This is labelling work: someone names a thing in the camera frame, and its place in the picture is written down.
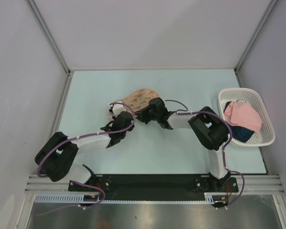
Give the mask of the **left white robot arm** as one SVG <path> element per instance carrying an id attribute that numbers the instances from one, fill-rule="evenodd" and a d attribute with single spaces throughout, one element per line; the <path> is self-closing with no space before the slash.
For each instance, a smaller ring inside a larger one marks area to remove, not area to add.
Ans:
<path id="1" fill-rule="evenodd" d="M 96 179 L 87 166 L 74 163 L 76 156 L 120 143 L 126 137 L 126 132 L 132 131 L 133 126 L 133 115 L 123 111 L 102 127 L 101 132 L 73 138 L 68 138 L 63 132 L 56 132 L 35 157 L 37 176 L 48 177 L 53 182 L 74 177 L 84 190 L 92 190 Z"/>

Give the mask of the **pink patterned laundry bag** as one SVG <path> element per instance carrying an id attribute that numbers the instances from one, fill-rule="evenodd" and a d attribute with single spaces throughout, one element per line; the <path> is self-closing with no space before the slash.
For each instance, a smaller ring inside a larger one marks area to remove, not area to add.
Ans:
<path id="1" fill-rule="evenodd" d="M 143 88 L 143 89 L 138 89 L 135 92 L 131 93 L 129 96 L 116 101 L 122 101 L 124 104 L 131 107 L 131 109 L 135 113 L 145 108 L 151 99 L 157 97 L 160 96 L 156 91 L 148 88 Z M 125 108 L 127 109 L 127 112 L 131 113 L 131 110 L 128 107 Z"/>

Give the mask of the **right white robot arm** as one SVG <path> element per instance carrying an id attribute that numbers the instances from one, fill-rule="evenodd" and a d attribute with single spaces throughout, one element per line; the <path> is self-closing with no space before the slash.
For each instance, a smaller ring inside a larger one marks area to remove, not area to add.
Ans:
<path id="1" fill-rule="evenodd" d="M 156 121 L 162 128 L 192 129 L 201 145 L 208 150 L 210 159 L 211 188 L 222 191 L 227 187 L 225 148 L 231 142 L 232 130 L 225 120 L 218 116 L 209 106 L 200 111 L 168 111 L 164 100 L 154 98 L 147 106 L 135 112 L 138 121 L 145 124 Z"/>

